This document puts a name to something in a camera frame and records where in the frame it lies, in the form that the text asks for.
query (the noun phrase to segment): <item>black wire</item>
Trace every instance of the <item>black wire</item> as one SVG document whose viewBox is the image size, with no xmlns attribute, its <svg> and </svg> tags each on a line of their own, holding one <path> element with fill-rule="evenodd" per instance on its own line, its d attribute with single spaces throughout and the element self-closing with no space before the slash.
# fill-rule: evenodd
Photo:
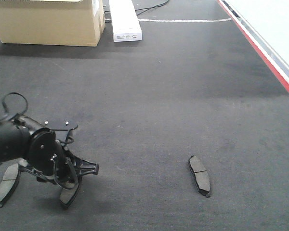
<svg viewBox="0 0 289 231">
<path fill-rule="evenodd" d="M 54 173 L 54 178 L 53 179 L 54 179 L 54 182 L 56 182 L 57 185 L 59 185 L 61 188 L 66 189 L 66 190 L 71 190 L 71 189 L 74 189 L 77 186 L 78 177 L 77 177 L 77 173 L 76 173 L 76 170 L 74 168 L 74 165 L 72 164 L 71 159 L 69 157 L 67 157 L 66 161 L 67 161 L 67 165 L 68 165 L 68 167 L 69 167 L 69 169 L 71 171 L 72 178 L 74 180 L 74 186 L 67 187 L 67 186 L 64 185 L 64 182 L 61 182 L 59 180 L 59 177 L 57 175 L 57 161 L 56 160 L 54 160 L 54 164 L 53 164 L 53 173 Z"/>
<path fill-rule="evenodd" d="M 142 13 L 147 12 L 147 11 L 153 9 L 153 8 L 165 6 L 165 5 L 166 5 L 167 3 L 169 3 L 169 2 L 170 2 L 170 0 L 167 0 L 167 1 L 165 1 L 164 3 L 158 4 L 158 5 L 155 5 L 155 6 L 152 6 L 152 7 L 146 7 L 146 8 L 137 9 L 137 10 L 135 10 L 135 11 L 144 10 L 144 11 L 142 11 L 142 12 L 140 12 L 140 13 L 137 14 L 137 16 L 139 16 L 139 15 L 141 15 Z"/>
<path fill-rule="evenodd" d="M 167 3 L 169 3 L 169 2 L 170 2 L 170 0 L 167 0 L 167 1 L 165 1 L 164 3 L 158 4 L 158 5 L 155 5 L 155 6 L 152 6 L 152 7 L 145 7 L 145 8 L 141 8 L 141 9 L 136 9 L 135 11 L 142 11 L 142 10 L 144 10 L 144 11 L 142 11 L 142 12 L 136 14 L 136 15 L 139 16 L 139 15 L 141 15 L 142 13 L 147 12 L 147 11 L 153 9 L 153 8 L 165 6 L 165 5 L 166 5 Z"/>
<path fill-rule="evenodd" d="M 68 136 L 68 137 L 66 138 L 66 141 L 62 141 L 62 140 L 58 140 L 58 141 L 59 141 L 60 143 L 70 144 L 70 143 L 74 142 L 74 139 L 73 139 L 73 137 Z"/>
<path fill-rule="evenodd" d="M 9 110 L 8 105 L 7 105 L 6 102 L 5 102 L 6 97 L 8 97 L 9 95 L 19 95 L 19 96 L 21 96 L 21 97 L 25 100 L 25 102 L 26 102 L 26 107 L 25 107 L 25 109 L 24 109 L 22 112 L 16 113 L 15 115 L 13 115 L 11 118 L 9 118 L 9 120 L 14 119 L 15 116 L 17 116 L 18 114 L 24 114 L 24 113 L 26 113 L 26 111 L 28 110 L 28 105 L 29 105 L 29 103 L 28 103 L 28 100 L 25 98 L 25 96 L 23 96 L 22 94 L 20 94 L 20 93 L 18 93 L 18 92 L 10 92 L 10 93 L 6 94 L 6 95 L 2 98 L 2 100 L 1 100 L 1 104 L 2 104 L 3 109 L 4 109 L 4 116 L 0 119 L 0 122 L 3 121 L 3 120 L 5 120 L 5 119 L 9 116 L 10 110 Z"/>
</svg>

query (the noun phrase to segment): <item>gray carpet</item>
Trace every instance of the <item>gray carpet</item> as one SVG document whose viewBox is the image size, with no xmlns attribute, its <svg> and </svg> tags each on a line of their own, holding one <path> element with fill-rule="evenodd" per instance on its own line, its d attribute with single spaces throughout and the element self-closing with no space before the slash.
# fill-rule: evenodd
<svg viewBox="0 0 289 231">
<path fill-rule="evenodd" d="M 227 17 L 214 0 L 172 0 L 140 18 Z M 67 211 L 57 186 L 22 174 L 0 231 L 289 231 L 289 94 L 231 21 L 141 28 L 114 43 L 107 24 L 96 48 L 0 43 L 0 99 L 17 91 L 28 116 L 77 121 L 70 149 L 100 164 Z"/>
</svg>

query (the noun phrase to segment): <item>red floor stripe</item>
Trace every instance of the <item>red floor stripe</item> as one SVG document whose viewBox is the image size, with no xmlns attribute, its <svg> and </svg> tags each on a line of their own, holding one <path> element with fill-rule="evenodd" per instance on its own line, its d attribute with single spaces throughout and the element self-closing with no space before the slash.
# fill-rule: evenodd
<svg viewBox="0 0 289 231">
<path fill-rule="evenodd" d="M 218 3 L 220 6 L 226 11 L 226 13 L 233 19 L 237 27 L 240 29 L 242 34 L 246 37 L 246 39 L 249 41 L 249 43 L 252 45 L 252 47 L 255 49 L 255 51 L 259 54 L 259 56 L 262 58 L 262 60 L 265 62 L 265 64 L 269 67 L 269 69 L 273 72 L 273 74 L 276 76 L 276 78 L 279 80 L 279 82 L 284 86 L 284 88 L 289 93 L 289 83 L 282 77 L 282 75 L 276 70 L 276 68 L 273 66 L 273 64 L 266 58 L 266 56 L 261 52 L 261 50 L 257 47 L 257 45 L 252 41 L 252 39 L 248 36 L 248 34 L 245 33 L 245 31 L 242 29 L 241 25 L 238 24 L 235 20 L 235 17 L 230 14 L 227 9 L 224 7 L 224 5 L 221 3 L 222 0 L 218 0 Z"/>
</svg>

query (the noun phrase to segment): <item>white line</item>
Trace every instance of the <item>white line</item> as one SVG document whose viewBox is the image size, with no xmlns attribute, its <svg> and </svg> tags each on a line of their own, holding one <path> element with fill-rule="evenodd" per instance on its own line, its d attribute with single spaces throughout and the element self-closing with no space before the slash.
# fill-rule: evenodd
<svg viewBox="0 0 289 231">
<path fill-rule="evenodd" d="M 231 18 L 225 19 L 209 19 L 209 20 L 172 20 L 172 19 L 138 19 L 139 22 L 154 22 L 154 23 L 217 23 L 232 21 Z"/>
</svg>

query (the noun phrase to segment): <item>cardboard box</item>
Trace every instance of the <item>cardboard box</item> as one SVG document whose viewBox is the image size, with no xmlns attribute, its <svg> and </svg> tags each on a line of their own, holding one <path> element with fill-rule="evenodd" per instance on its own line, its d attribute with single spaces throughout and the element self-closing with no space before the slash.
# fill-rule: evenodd
<svg viewBox="0 0 289 231">
<path fill-rule="evenodd" d="M 3 43 L 94 47 L 104 27 L 102 0 L 0 0 Z"/>
<path fill-rule="evenodd" d="M 132 0 L 109 0 L 114 42 L 141 41 L 142 31 Z"/>
</svg>

